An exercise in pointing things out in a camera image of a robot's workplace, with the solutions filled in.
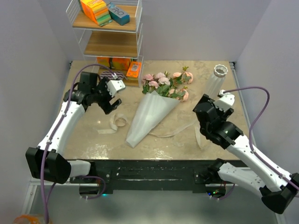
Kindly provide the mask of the white bouquet wrapping paper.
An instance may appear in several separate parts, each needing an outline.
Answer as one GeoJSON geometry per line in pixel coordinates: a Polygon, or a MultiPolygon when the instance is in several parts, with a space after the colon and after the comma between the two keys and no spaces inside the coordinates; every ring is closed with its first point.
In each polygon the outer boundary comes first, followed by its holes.
{"type": "Polygon", "coordinates": [[[150,133],[178,104],[179,100],[147,93],[141,100],[131,122],[126,143],[134,148],[150,133]]]}

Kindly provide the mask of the cream printed ribbon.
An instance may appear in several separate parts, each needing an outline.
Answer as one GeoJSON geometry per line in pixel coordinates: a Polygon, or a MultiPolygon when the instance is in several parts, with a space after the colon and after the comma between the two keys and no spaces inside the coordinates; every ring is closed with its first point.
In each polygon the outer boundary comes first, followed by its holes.
{"type": "MultiPolygon", "coordinates": [[[[111,116],[109,120],[109,129],[96,129],[95,130],[98,132],[98,134],[113,134],[118,131],[119,127],[123,126],[129,126],[130,122],[128,121],[127,117],[124,114],[121,113],[116,113],[111,116]]],[[[149,132],[148,135],[155,136],[156,138],[169,138],[173,137],[185,129],[187,129],[190,126],[194,126],[194,131],[195,131],[195,138],[198,146],[201,146],[201,139],[200,139],[200,133],[199,133],[199,122],[196,120],[192,120],[190,122],[185,122],[182,126],[178,126],[177,128],[166,128],[166,127],[159,127],[159,128],[152,128],[149,132]]]]}

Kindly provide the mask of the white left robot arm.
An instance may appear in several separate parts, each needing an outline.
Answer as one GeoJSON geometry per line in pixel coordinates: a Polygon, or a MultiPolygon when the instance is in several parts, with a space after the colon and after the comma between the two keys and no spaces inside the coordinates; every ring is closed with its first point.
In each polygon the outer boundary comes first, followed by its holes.
{"type": "Polygon", "coordinates": [[[119,78],[100,78],[96,73],[81,72],[80,80],[74,83],[63,99],[60,112],[49,132],[37,147],[29,147],[25,153],[33,178],[64,184],[69,178],[80,176],[86,183],[96,180],[97,172],[84,160],[66,160],[65,146],[74,127],[92,104],[97,104],[105,114],[111,113],[120,104],[110,101],[115,94],[126,88],[119,78]]]}

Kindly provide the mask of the pink rose stem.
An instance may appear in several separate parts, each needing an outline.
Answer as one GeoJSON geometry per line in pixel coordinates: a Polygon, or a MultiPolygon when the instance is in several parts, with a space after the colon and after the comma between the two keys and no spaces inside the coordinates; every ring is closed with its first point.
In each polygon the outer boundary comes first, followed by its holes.
{"type": "Polygon", "coordinates": [[[182,72],[174,72],[171,76],[172,87],[169,91],[170,97],[185,102],[188,97],[188,84],[193,82],[193,74],[188,71],[189,67],[184,66],[182,72]]]}

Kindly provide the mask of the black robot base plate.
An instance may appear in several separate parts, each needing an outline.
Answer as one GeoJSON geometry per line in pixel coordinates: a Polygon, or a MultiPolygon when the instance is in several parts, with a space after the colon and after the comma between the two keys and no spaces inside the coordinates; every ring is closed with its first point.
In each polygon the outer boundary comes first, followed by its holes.
{"type": "Polygon", "coordinates": [[[81,184],[80,194],[95,195],[98,184],[104,194],[115,190],[191,191],[224,197],[228,181],[216,169],[224,160],[93,160],[87,177],[72,177],[71,183],[81,184]]]}

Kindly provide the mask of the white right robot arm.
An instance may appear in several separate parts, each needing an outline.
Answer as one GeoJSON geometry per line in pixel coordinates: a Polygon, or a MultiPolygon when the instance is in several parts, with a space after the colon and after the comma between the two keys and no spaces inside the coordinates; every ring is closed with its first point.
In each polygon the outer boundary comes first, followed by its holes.
{"type": "Polygon", "coordinates": [[[277,214],[283,214],[299,191],[299,175],[279,167],[255,146],[235,124],[228,121],[234,112],[234,95],[225,93],[218,100],[204,94],[196,104],[199,131],[214,144],[238,157],[250,168],[249,172],[217,159],[199,176],[204,183],[221,180],[235,183],[261,198],[264,205],[277,214]]]}

